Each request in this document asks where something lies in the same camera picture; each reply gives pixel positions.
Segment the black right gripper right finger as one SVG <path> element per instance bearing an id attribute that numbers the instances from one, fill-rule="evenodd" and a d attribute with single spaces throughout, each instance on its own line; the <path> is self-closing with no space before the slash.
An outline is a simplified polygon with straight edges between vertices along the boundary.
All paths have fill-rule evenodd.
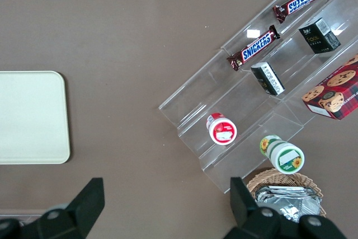
<path id="1" fill-rule="evenodd" d="M 225 238 L 346 238 L 328 218 L 304 215 L 295 223 L 259 207 L 240 177 L 230 179 L 230 206 L 237 226 Z"/>

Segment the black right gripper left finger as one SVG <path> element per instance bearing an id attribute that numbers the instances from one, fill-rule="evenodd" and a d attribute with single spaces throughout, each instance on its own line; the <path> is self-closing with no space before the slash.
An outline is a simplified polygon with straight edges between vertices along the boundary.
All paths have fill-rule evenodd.
<path id="1" fill-rule="evenodd" d="M 2 219 L 1 238 L 86 238 L 104 207 L 103 178 L 92 178 L 64 209 L 52 209 L 24 226 L 16 218 Z"/>

